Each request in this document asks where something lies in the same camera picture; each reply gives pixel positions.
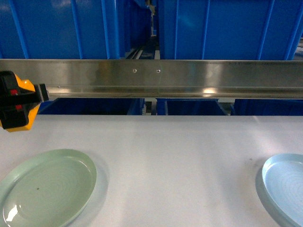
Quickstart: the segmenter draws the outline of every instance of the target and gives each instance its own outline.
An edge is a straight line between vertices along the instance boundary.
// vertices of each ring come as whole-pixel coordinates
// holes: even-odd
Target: plate rim
[[[273,204],[273,206],[277,209],[277,211],[283,215],[284,218],[286,218],[292,225],[296,227],[300,227],[300,225],[294,221],[290,216],[288,216],[283,209],[276,203],[274,198],[272,197],[271,193],[269,193],[267,188],[267,181],[266,176],[271,167],[274,165],[280,163],[280,162],[301,162],[303,163],[303,155],[302,154],[295,154],[295,153],[283,153],[283,154],[277,154],[274,155],[266,160],[262,167],[262,181],[263,185],[265,187],[265,192],[269,198],[269,201]]]

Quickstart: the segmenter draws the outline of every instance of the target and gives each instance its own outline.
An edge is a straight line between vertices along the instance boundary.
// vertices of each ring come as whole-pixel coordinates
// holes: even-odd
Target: metal bar
[[[135,49],[133,52],[131,52],[131,53],[126,57],[126,59],[136,59],[141,49],[142,49],[142,47],[139,46],[137,49]]]
[[[0,60],[50,97],[303,99],[303,61]]]

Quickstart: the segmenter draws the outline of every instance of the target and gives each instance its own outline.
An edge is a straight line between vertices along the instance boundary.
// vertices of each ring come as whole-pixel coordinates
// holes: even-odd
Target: blue plastic crate
[[[157,6],[158,4],[158,0],[151,0],[151,4],[153,5],[153,6]]]
[[[302,100],[236,100],[231,115],[302,116]]]
[[[134,27],[130,5],[136,6],[142,27],[150,23],[149,9],[143,3],[0,0],[0,58],[119,59],[130,51],[130,29]],[[143,35],[142,29],[138,27],[139,35]]]
[[[158,115],[227,115],[213,99],[157,99]]]
[[[159,0],[162,59],[291,60],[303,0]]]
[[[142,115],[144,99],[58,98],[42,104],[39,114]]]
[[[137,48],[144,45],[152,34],[152,13],[148,6],[143,2],[130,1],[130,35],[131,47]]]

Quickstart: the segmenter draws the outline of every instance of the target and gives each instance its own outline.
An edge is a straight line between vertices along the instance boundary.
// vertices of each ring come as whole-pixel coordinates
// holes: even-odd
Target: metal shelf
[[[303,98],[303,61],[0,60],[50,97]]]

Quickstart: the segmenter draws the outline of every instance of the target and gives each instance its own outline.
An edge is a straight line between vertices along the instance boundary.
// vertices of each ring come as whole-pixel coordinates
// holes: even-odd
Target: green plate
[[[63,227],[85,208],[97,171],[85,154],[52,150],[31,158],[0,182],[0,227]]]

